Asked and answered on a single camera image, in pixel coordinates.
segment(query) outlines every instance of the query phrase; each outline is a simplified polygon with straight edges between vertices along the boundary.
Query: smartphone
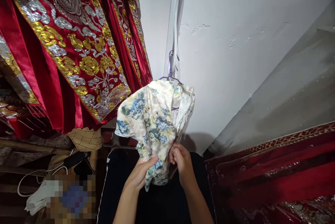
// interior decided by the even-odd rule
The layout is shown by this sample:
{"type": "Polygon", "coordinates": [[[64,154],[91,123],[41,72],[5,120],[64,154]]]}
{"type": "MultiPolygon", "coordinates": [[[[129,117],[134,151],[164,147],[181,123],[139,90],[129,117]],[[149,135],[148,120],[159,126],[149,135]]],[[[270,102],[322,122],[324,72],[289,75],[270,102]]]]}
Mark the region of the smartphone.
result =
{"type": "Polygon", "coordinates": [[[79,175],[80,180],[87,180],[87,176],[94,173],[87,159],[80,161],[73,170],[77,175],[79,175]]]}

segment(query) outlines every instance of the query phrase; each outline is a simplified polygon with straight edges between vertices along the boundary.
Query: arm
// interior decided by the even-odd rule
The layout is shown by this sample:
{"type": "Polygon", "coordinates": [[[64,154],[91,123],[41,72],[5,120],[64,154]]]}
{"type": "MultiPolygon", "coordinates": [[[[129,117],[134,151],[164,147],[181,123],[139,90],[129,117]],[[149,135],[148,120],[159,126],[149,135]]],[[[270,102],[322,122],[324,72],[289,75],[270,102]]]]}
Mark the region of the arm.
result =
{"type": "Polygon", "coordinates": [[[137,200],[139,198],[140,189],[144,186],[146,181],[146,172],[157,161],[157,156],[154,156],[147,162],[143,162],[141,159],[137,161],[137,164],[123,187],[113,224],[135,223],[137,200]]]}
{"type": "Polygon", "coordinates": [[[180,143],[174,143],[169,157],[171,163],[177,163],[179,180],[186,194],[192,224],[214,224],[206,201],[196,182],[189,152],[180,143]]]}

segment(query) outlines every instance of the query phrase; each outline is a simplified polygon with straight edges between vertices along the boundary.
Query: white cloth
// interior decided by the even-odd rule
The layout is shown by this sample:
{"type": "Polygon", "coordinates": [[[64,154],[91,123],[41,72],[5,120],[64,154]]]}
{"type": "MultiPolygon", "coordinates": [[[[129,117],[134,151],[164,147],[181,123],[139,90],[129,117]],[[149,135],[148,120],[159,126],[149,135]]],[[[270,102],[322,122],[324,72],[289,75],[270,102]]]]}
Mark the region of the white cloth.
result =
{"type": "Polygon", "coordinates": [[[138,141],[143,161],[158,156],[158,162],[146,174],[146,191],[150,182],[165,185],[168,180],[168,154],[173,142],[180,141],[183,127],[194,107],[193,87],[155,80],[139,89],[118,109],[115,133],[138,141]]]}
{"type": "Polygon", "coordinates": [[[50,198],[55,197],[56,192],[61,192],[62,188],[58,180],[44,180],[38,190],[27,199],[25,210],[33,216],[46,207],[50,198]]]}

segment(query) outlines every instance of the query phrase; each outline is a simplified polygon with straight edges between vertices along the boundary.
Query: white cable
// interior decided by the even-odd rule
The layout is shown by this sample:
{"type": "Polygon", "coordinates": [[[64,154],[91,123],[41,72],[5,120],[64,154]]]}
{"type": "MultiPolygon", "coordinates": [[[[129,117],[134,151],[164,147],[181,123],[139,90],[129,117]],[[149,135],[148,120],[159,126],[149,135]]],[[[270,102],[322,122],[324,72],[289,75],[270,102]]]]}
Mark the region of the white cable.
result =
{"type": "Polygon", "coordinates": [[[29,196],[33,195],[33,194],[29,194],[29,195],[23,195],[23,194],[21,194],[21,193],[20,193],[20,185],[21,185],[21,182],[23,181],[23,179],[24,179],[26,176],[28,176],[28,175],[30,175],[30,174],[32,174],[32,173],[34,173],[34,172],[37,172],[37,171],[41,171],[41,172],[51,172],[51,171],[56,170],[56,169],[58,168],[58,169],[52,174],[52,175],[54,175],[54,174],[57,173],[60,169],[65,168],[65,170],[66,170],[66,175],[68,175],[67,167],[66,167],[66,166],[62,166],[63,164],[64,164],[64,162],[62,162],[59,166],[57,166],[56,168],[51,169],[51,170],[39,169],[39,170],[32,171],[32,172],[26,174],[25,176],[23,176],[23,178],[22,178],[22,179],[20,180],[20,182],[18,183],[18,186],[17,186],[17,194],[18,194],[19,196],[21,196],[21,197],[29,197],[29,196]]]}

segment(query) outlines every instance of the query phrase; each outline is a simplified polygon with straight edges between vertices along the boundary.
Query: hanging costume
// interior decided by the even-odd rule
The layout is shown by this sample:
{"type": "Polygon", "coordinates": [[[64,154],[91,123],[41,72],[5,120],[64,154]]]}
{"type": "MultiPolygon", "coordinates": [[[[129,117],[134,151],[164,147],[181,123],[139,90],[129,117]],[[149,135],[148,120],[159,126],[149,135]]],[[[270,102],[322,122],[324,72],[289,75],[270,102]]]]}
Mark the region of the hanging costume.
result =
{"type": "Polygon", "coordinates": [[[168,153],[194,107],[192,87],[170,81],[155,80],[123,101],[118,109],[115,133],[138,141],[142,160],[158,156],[158,162],[146,173],[146,191],[150,182],[165,185],[168,181],[168,153]]]}
{"type": "Polygon", "coordinates": [[[137,8],[138,0],[0,0],[1,58],[29,110],[63,133],[115,117],[152,80],[137,8]]]}

